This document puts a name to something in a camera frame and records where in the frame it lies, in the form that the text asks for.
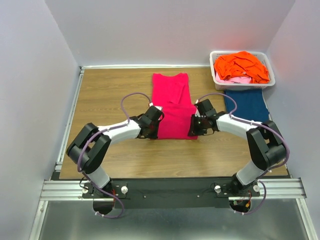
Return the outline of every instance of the wooden table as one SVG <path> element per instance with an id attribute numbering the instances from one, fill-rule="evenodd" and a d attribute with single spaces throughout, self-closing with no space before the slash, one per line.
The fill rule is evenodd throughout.
<path id="1" fill-rule="evenodd" d="M 67 146 L 87 123 L 111 125 L 126 119 L 120 108 L 123 96 L 152 93 L 152 74 L 174 76 L 187 73 L 192 102 L 216 92 L 210 68 L 86 69 L 75 108 Z M 210 96 L 217 112 L 225 110 L 222 96 Z M 148 100 L 134 95 L 124 102 L 130 116 L 145 113 Z M 232 176 L 250 161 L 246 140 L 226 132 L 200 136 L 197 140 L 129 139 L 112 145 L 102 163 L 111 178 L 171 178 Z M 287 175 L 286 168 L 271 175 Z M 64 156 L 60 179 L 80 179 L 77 166 Z"/>

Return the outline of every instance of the blue towel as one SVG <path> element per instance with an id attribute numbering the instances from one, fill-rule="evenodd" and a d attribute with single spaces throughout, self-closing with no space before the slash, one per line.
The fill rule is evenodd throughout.
<path id="1" fill-rule="evenodd" d="M 238 106 L 233 113 L 234 116 L 257 122 L 265 122 L 269 119 L 269 111 L 264 102 L 261 89 L 226 90 L 224 94 L 233 98 Z M 234 103 L 227 97 L 224 97 L 224 103 L 228 113 L 235 108 Z"/>

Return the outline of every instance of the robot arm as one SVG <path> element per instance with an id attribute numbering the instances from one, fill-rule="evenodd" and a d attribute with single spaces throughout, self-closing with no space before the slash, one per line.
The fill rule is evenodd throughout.
<path id="1" fill-rule="evenodd" d="M 101 163 L 110 145 L 126 139 L 149 138 L 156 139 L 158 127 L 164 114 L 155 106 L 150 106 L 146 113 L 130 117 L 130 121 L 124 121 L 108 126 L 95 126 L 92 123 L 86 124 L 80 133 L 66 150 L 66 154 L 75 164 L 78 164 L 80 154 L 88 141 L 94 134 L 94 145 L 88 146 L 80 162 L 80 169 L 85 176 L 88 176 L 100 189 L 110 190 L 107 186 L 111 179 L 102 169 Z"/>
<path id="2" fill-rule="evenodd" d="M 214 132 L 228 132 L 248 141 L 251 161 L 232 176 L 226 192 L 241 194 L 270 167 L 285 158 L 286 149 L 283 142 L 272 132 L 263 127 L 234 120 L 226 112 L 217 113 L 208 99 L 196 103 L 195 106 L 199 114 L 191 117 L 189 136 L 205 135 L 207 129 L 212 129 Z M 273 121 L 268 120 L 261 124 L 280 134 Z"/>

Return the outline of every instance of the gray floor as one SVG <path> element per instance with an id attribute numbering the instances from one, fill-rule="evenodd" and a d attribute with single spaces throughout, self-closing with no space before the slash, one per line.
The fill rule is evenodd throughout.
<path id="1" fill-rule="evenodd" d="M 127 209 L 119 219 L 94 215 L 92 202 L 49 202 L 41 240 L 306 240 L 294 199 L 266 200 L 252 215 L 230 209 Z"/>

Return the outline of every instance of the gray wall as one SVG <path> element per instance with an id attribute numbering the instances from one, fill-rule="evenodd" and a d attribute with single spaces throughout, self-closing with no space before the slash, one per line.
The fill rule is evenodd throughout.
<path id="1" fill-rule="evenodd" d="M 78 71 L 43 0 L 0 2 L 0 239 L 29 238 Z"/>
<path id="2" fill-rule="evenodd" d="M 209 64 L 265 52 L 294 0 L 45 0 L 82 66 Z"/>
<path id="3" fill-rule="evenodd" d="M 266 91 L 272 118 L 288 141 L 289 171 L 301 177 L 320 236 L 320 1 L 297 0 L 273 39 L 268 56 L 276 85 Z"/>

